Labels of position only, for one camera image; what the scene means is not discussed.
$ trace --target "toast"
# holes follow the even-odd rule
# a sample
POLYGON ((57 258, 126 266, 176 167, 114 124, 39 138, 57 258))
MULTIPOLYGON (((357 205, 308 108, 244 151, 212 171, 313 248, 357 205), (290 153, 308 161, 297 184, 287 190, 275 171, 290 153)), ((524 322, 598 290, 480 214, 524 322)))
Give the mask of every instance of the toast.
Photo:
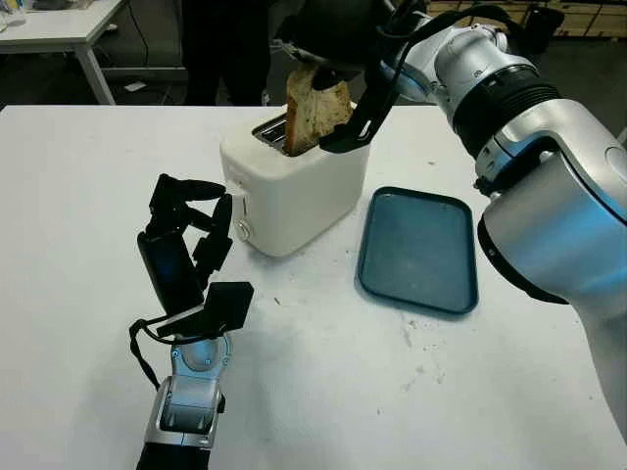
POLYGON ((316 91, 312 87, 318 66, 300 64, 287 79, 285 152, 296 157, 315 147, 320 137, 333 132, 336 124, 351 118, 351 95, 345 81, 316 91))

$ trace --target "toaster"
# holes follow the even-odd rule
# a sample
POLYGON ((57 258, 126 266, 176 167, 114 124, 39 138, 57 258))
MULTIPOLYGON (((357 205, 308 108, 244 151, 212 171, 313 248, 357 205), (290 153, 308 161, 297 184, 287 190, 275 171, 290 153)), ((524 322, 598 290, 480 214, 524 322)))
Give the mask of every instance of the toaster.
POLYGON ((242 125, 220 142, 232 223, 240 239, 272 257, 289 255, 357 203, 369 146, 344 154, 318 146, 290 157, 286 115, 242 125))

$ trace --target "white table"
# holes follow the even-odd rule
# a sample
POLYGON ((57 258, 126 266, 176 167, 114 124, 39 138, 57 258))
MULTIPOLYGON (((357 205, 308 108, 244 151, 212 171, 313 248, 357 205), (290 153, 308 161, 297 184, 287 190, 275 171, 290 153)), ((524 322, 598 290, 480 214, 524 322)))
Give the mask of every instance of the white table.
MULTIPOLYGON (((134 468, 154 389, 128 351, 127 327, 161 314, 135 247, 157 176, 220 181, 222 132, 275 113, 0 114, 3 468, 134 468)), ((459 321, 356 287, 372 192, 389 184, 447 194, 476 221, 487 201, 471 187, 472 166, 437 109, 396 108, 350 215, 290 258, 235 241, 213 279, 249 280, 256 295, 233 334, 213 468, 627 467, 570 307, 528 299, 478 248, 479 305, 459 321)), ((168 348, 140 341, 163 378, 168 348)))
POLYGON ((32 12, 0 32, 0 54, 74 52, 101 105, 114 100, 91 47, 125 0, 96 0, 85 10, 32 12))

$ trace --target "blue tray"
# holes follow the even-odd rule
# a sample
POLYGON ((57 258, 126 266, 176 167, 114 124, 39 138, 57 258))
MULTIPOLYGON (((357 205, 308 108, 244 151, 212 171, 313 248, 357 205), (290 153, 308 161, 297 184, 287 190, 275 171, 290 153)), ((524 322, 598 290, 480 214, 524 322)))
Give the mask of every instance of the blue tray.
POLYGON ((448 313, 478 301, 472 213, 447 196, 386 186, 372 196, 358 278, 370 294, 448 313))

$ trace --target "black pants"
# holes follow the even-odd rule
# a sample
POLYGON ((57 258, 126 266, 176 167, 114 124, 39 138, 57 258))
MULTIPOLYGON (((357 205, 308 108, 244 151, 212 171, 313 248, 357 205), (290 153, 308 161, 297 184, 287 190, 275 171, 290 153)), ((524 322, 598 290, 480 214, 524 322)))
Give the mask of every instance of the black pants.
POLYGON ((185 104, 211 106, 222 78, 234 105, 260 105, 269 70, 266 0, 183 0, 185 104))

